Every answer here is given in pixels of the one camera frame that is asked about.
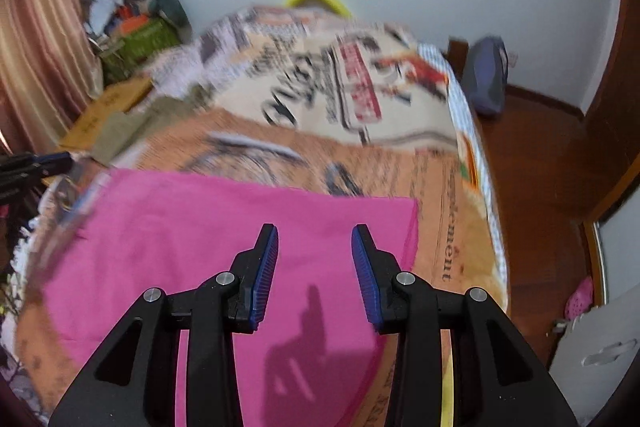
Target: pink curtain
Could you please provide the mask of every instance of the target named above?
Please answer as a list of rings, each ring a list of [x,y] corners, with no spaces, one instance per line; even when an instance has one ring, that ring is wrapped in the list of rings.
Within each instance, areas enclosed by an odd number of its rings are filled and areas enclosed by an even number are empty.
[[[50,152],[102,91],[82,22],[91,0],[0,0],[0,144]]]

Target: pink towel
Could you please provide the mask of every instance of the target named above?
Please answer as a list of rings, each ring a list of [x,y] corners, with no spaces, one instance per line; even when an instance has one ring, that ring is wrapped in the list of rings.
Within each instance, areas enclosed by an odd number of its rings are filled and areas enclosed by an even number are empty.
[[[380,338],[367,322],[351,229],[410,269],[413,200],[343,198],[178,172],[113,171],[113,179],[44,288],[63,345],[79,366],[150,287],[199,286],[274,223],[280,253],[264,321],[235,335],[247,427],[346,425],[375,375]],[[180,340],[176,425],[185,422],[186,334]]]

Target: wooden floor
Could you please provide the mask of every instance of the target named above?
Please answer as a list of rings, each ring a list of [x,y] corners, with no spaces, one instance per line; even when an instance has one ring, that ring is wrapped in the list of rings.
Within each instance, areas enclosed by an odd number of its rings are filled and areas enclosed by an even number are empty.
[[[511,275],[511,318],[546,364],[552,322],[590,274],[580,222],[613,186],[605,144],[575,116],[508,95],[481,120]]]

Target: metal screw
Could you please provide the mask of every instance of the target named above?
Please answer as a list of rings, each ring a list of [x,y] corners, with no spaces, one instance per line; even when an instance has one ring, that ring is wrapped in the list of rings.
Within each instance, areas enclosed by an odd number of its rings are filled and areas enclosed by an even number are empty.
[[[162,292],[160,291],[160,288],[149,288],[146,292],[144,292],[143,297],[145,298],[145,301],[153,302],[157,301],[161,295]]]
[[[486,291],[484,291],[482,288],[471,288],[471,291],[469,292],[469,296],[474,301],[478,301],[478,302],[486,301]]]
[[[409,286],[415,282],[415,275],[411,272],[400,272],[396,275],[396,280],[404,286]]]
[[[222,272],[216,275],[216,282],[222,286],[231,284],[236,279],[236,276],[231,272]]]

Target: pink slipper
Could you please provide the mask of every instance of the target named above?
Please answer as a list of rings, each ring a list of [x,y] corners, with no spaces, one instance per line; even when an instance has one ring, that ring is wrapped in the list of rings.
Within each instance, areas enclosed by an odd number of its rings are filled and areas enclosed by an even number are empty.
[[[588,311],[593,304],[593,279],[585,277],[578,284],[578,289],[569,297],[564,306],[564,318],[572,321]]]

